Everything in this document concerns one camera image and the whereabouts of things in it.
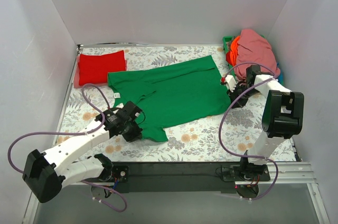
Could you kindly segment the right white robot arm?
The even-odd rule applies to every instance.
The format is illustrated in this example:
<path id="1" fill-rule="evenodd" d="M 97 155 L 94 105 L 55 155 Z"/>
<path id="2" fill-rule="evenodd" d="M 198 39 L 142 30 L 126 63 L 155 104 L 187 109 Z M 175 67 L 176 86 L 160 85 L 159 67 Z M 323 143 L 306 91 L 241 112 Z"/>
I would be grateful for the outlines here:
<path id="1" fill-rule="evenodd" d="M 228 72 L 221 83 L 227 87 L 227 94 L 235 108 L 244 107 L 249 97 L 257 92 L 266 98 L 261 119 L 262 132 L 240 162 L 230 168 L 230 176 L 233 180 L 263 178 L 267 181 L 267 162 L 272 153 L 302 130 L 304 95 L 285 88 L 273 71 L 256 63 L 248 65 L 243 81 L 237 81 Z"/>

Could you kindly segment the green t shirt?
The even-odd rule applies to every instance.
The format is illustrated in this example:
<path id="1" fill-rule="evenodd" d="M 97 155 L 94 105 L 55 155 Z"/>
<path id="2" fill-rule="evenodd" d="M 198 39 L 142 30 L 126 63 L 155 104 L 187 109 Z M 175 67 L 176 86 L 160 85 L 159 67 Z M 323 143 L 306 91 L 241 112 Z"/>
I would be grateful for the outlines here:
<path id="1" fill-rule="evenodd" d="M 168 140 L 165 129 L 224 113 L 231 101 L 209 55 L 150 70 L 112 72 L 108 86 L 120 102 L 143 110 L 137 119 L 143 139 Z"/>

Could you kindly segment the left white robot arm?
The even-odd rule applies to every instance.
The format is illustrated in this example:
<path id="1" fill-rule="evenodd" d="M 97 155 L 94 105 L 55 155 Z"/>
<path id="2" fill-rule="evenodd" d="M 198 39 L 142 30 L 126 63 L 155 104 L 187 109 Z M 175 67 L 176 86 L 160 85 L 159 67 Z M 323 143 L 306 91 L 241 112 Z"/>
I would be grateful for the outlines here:
<path id="1" fill-rule="evenodd" d="M 46 203 L 73 183 L 92 178 L 110 180 L 114 165 L 108 157 L 96 154 L 84 161 L 78 158 L 114 136 L 121 135 L 128 142 L 141 139 L 142 129 L 136 119 L 142 112 L 129 101 L 121 108 L 111 108 L 98 115 L 79 135 L 44 152 L 33 150 L 25 163 L 24 182 L 40 203 Z"/>

